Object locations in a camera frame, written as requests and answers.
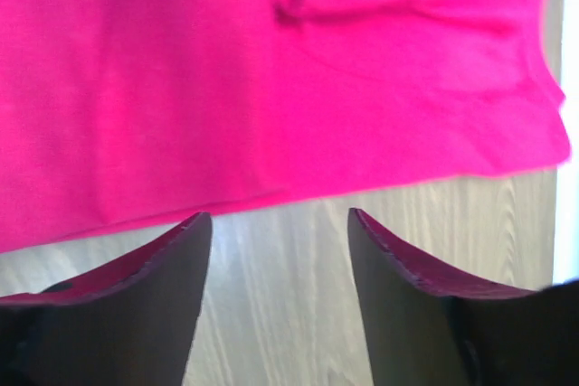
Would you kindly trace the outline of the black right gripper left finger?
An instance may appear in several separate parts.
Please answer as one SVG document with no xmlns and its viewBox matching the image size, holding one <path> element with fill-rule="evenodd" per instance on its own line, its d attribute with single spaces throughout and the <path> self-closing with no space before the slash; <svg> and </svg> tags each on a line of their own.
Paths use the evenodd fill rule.
<svg viewBox="0 0 579 386">
<path fill-rule="evenodd" d="M 180 385 L 201 312 L 206 212 L 40 293 L 1 299 L 3 385 Z"/>
</svg>

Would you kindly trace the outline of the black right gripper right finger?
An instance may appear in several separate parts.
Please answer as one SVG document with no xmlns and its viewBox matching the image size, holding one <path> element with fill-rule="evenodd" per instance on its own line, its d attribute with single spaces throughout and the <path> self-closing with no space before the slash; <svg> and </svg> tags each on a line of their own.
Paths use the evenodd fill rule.
<svg viewBox="0 0 579 386">
<path fill-rule="evenodd" d="M 348 214 L 377 385 L 575 385 L 578 284 L 527 290 L 467 273 Z"/>
</svg>

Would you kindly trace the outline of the pink red t-shirt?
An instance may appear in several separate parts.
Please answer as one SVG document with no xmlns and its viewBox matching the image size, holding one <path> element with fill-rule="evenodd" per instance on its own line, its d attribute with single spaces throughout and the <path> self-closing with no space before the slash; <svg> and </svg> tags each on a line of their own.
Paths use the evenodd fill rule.
<svg viewBox="0 0 579 386">
<path fill-rule="evenodd" d="M 560 164 L 546 0 L 1 0 L 1 249 Z"/>
</svg>

